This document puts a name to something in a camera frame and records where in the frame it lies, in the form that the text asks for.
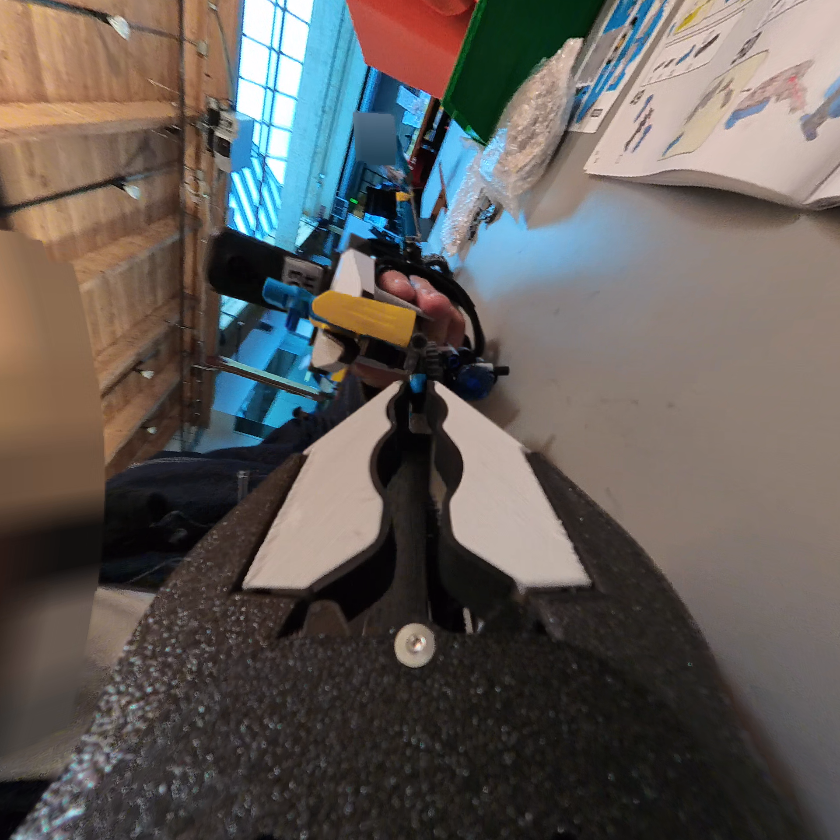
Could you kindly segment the person's left hand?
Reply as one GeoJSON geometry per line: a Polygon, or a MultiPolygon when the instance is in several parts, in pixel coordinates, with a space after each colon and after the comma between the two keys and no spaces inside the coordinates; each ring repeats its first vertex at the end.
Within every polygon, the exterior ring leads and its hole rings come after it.
{"type": "Polygon", "coordinates": [[[421,327],[429,341],[438,346],[462,346],[466,336],[464,315],[428,279],[388,269],[379,275],[377,284],[395,298],[411,303],[423,314],[421,327]]]}

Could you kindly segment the green box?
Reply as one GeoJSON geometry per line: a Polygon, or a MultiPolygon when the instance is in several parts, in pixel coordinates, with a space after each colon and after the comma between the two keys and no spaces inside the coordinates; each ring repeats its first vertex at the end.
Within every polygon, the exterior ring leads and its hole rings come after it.
{"type": "Polygon", "coordinates": [[[510,99],[544,59],[591,31],[603,1],[478,1],[442,103],[486,144],[510,99]]]}

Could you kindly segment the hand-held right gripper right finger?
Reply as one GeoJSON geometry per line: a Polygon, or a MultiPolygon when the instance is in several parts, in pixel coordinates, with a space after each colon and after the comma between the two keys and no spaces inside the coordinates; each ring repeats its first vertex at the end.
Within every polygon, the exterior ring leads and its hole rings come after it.
{"type": "Polygon", "coordinates": [[[517,589],[590,588],[525,447],[439,382],[427,388],[427,420],[455,551],[517,589]]]}

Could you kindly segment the black grey gear assembly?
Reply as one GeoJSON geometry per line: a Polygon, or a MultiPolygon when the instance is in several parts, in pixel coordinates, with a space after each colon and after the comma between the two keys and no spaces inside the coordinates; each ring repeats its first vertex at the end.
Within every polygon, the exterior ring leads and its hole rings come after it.
{"type": "Polygon", "coordinates": [[[416,340],[418,357],[414,373],[425,373],[427,383],[437,382],[468,402],[488,398],[499,379],[508,377],[510,368],[481,358],[469,346],[438,346],[421,334],[416,340]]]}

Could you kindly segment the large window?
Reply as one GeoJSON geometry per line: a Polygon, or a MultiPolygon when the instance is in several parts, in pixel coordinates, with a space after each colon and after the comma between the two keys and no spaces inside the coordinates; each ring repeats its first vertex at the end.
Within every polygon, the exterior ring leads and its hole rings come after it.
{"type": "Polygon", "coordinates": [[[327,217],[367,70],[346,2],[245,2],[236,109],[253,143],[230,227],[295,250],[327,217]]]}

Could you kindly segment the white wall device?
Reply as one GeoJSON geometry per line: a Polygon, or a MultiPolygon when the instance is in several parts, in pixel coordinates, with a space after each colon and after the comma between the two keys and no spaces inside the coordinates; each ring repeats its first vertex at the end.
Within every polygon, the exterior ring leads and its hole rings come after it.
{"type": "Polygon", "coordinates": [[[206,107],[204,128],[206,149],[218,170],[233,174],[250,166],[255,128],[251,117],[211,103],[206,107]]]}

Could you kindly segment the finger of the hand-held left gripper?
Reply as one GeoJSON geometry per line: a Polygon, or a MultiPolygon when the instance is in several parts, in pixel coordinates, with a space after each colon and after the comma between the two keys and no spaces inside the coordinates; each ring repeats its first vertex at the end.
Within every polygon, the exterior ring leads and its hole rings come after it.
{"type": "Polygon", "coordinates": [[[380,300],[382,290],[376,283],[375,258],[364,253],[339,255],[328,290],[355,298],[380,300]]]}
{"type": "Polygon", "coordinates": [[[316,332],[312,342],[312,371],[323,375],[350,368],[360,355],[358,337],[343,332],[316,332]]]}

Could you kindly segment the grey desk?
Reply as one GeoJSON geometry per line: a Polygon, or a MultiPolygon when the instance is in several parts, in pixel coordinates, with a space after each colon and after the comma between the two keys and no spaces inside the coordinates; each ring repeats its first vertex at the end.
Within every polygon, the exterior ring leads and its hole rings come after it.
{"type": "Polygon", "coordinates": [[[465,255],[511,367],[486,411],[648,552],[838,838],[838,209],[591,178],[598,140],[465,255]]]}

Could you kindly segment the orange box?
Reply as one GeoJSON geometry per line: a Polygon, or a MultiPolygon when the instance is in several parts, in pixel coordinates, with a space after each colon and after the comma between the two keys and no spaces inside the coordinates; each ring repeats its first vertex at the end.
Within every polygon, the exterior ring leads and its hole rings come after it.
{"type": "Polygon", "coordinates": [[[349,1],[365,63],[444,97],[477,1],[349,1]]]}

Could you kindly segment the open instruction booklet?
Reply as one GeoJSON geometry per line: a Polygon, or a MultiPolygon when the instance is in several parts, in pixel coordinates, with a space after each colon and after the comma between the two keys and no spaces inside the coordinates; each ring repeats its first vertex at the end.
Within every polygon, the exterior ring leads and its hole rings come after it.
{"type": "Polygon", "coordinates": [[[681,2],[588,175],[839,204],[839,2],[681,2]]]}

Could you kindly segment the blue yellow brick assembly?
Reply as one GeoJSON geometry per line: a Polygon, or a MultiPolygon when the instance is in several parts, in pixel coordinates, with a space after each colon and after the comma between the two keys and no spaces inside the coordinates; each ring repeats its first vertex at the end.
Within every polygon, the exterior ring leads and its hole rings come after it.
{"type": "Polygon", "coordinates": [[[328,290],[311,304],[317,326],[346,338],[369,339],[406,349],[417,331],[419,315],[410,308],[328,290]]]}

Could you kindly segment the blue sticker sheet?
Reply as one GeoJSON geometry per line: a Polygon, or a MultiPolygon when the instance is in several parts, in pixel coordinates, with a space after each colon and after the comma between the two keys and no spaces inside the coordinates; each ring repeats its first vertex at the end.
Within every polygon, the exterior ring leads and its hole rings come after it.
{"type": "Polygon", "coordinates": [[[584,45],[569,132],[594,133],[601,127],[675,5],[674,1],[615,1],[606,6],[584,45]]]}

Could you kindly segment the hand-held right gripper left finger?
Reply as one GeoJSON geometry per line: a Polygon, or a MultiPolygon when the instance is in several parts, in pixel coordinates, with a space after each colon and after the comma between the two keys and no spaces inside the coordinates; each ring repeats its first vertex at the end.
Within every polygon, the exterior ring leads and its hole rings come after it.
{"type": "Polygon", "coordinates": [[[392,405],[401,392],[385,388],[305,451],[244,591],[321,592],[382,543],[385,502],[375,458],[395,428],[392,405]]]}

